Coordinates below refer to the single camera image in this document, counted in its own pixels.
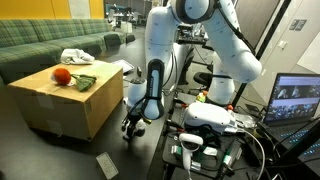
green couch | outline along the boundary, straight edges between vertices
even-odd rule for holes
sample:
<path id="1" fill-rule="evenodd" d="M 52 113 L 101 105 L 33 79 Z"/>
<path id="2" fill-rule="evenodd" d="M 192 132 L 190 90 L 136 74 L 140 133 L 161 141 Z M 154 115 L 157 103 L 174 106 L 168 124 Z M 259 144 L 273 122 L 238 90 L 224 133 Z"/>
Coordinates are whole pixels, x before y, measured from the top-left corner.
<path id="1" fill-rule="evenodd" d="M 8 84 L 60 63 L 64 49 L 106 50 L 110 31 L 105 19 L 0 20 L 0 84 Z"/>

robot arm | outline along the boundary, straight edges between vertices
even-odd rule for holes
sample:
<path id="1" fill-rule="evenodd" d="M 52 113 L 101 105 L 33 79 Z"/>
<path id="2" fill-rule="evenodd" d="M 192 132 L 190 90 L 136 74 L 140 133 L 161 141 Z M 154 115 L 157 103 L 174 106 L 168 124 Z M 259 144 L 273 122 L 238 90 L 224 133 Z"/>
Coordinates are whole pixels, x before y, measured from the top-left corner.
<path id="1" fill-rule="evenodd" d="M 228 25 L 239 29 L 231 0 L 171 0 L 166 7 L 156 7 L 150 11 L 146 26 L 148 75 L 146 99 L 141 112 L 148 119 L 158 119 L 164 113 L 161 104 L 164 69 L 170 59 L 175 31 L 182 22 L 201 22 L 219 57 L 207 95 L 213 103 L 229 103 L 234 91 L 233 80 L 249 83 L 261 72 L 261 63 Z"/>

laptop screen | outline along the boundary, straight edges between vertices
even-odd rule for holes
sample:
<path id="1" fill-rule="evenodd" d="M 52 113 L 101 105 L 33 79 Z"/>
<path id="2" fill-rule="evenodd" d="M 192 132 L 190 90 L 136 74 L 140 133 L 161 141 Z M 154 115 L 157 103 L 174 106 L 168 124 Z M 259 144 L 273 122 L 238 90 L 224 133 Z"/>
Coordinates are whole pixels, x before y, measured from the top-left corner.
<path id="1" fill-rule="evenodd" d="M 315 115 L 319 100 L 319 74 L 278 73 L 264 123 L 309 120 Z"/>

wall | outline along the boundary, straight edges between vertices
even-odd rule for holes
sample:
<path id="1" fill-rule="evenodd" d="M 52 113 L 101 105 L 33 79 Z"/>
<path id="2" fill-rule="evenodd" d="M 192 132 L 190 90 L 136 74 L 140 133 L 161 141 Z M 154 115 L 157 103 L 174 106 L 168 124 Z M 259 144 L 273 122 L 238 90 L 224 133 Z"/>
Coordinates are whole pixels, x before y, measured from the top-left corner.
<path id="1" fill-rule="evenodd" d="M 298 61 L 298 65 L 319 74 L 320 73 L 319 47 L 320 47 L 320 32 L 313 39 L 308 49 L 303 53 L 303 55 Z"/>
<path id="2" fill-rule="evenodd" d="M 152 8 L 151 1 L 143 0 L 105 0 L 106 4 L 117 4 L 119 6 L 131 7 L 132 11 L 137 11 L 142 15 L 147 16 Z"/>
<path id="3" fill-rule="evenodd" d="M 241 32 L 256 47 L 279 0 L 238 0 L 237 17 Z"/>
<path id="4" fill-rule="evenodd" d="M 263 73 L 252 82 L 253 87 L 265 102 L 269 100 L 275 75 L 278 72 L 313 73 L 298 62 L 319 33 L 319 12 L 318 0 L 292 0 L 290 3 L 261 57 Z M 307 19 L 301 31 L 289 30 L 294 19 Z M 287 42 L 284 48 L 278 46 L 281 41 Z"/>
<path id="5" fill-rule="evenodd" d="M 85 0 L 87 18 L 104 18 L 103 0 Z M 69 0 L 1 0 L 0 19 L 70 19 Z"/>
<path id="6" fill-rule="evenodd" d="M 88 0 L 69 0 L 72 19 L 90 19 L 90 5 Z"/>

floor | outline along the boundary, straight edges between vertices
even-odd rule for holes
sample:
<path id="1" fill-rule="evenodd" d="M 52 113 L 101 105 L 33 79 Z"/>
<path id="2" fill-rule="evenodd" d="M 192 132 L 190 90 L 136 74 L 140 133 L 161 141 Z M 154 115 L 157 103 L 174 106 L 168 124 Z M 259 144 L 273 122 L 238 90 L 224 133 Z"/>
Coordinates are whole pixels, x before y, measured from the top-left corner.
<path id="1" fill-rule="evenodd" d="M 137 28 L 133 29 L 132 34 L 135 35 L 136 38 L 141 38 L 144 36 L 144 33 L 145 33 L 145 27 L 138 26 Z M 185 93 L 187 93 L 189 89 L 201 87 L 200 84 L 198 84 L 193 80 L 193 76 L 197 72 L 209 72 L 206 68 L 206 64 L 210 64 L 211 62 L 212 62 L 212 51 L 203 49 L 200 45 L 196 45 L 195 57 L 193 59 L 193 63 L 191 63 L 189 70 L 187 72 L 186 79 L 188 84 L 178 86 L 178 89 L 183 90 Z M 240 85 L 241 85 L 240 83 L 235 82 L 236 91 L 238 91 Z M 199 91 L 191 91 L 191 93 L 196 95 L 197 93 L 199 93 Z M 245 108 L 246 107 L 245 104 L 257 106 L 259 109 L 261 109 L 262 106 L 265 105 L 265 102 L 262 100 L 262 98 L 258 95 L 256 90 L 250 84 L 247 84 L 246 88 L 244 89 L 241 95 L 241 98 L 237 103 L 237 106 L 238 108 L 241 108 L 241 107 Z M 163 167 L 164 167 L 164 164 L 162 162 L 162 154 L 160 153 L 160 150 L 159 150 L 155 152 L 154 159 L 149 169 L 149 175 L 147 179 L 149 178 L 159 179 L 159 180 L 162 179 Z M 197 179 L 197 180 L 208 179 L 208 178 L 196 175 L 194 173 L 191 174 L 191 178 Z M 172 180 L 185 180 L 185 179 L 188 179 L 188 173 L 183 169 L 177 168 L 174 171 Z"/>

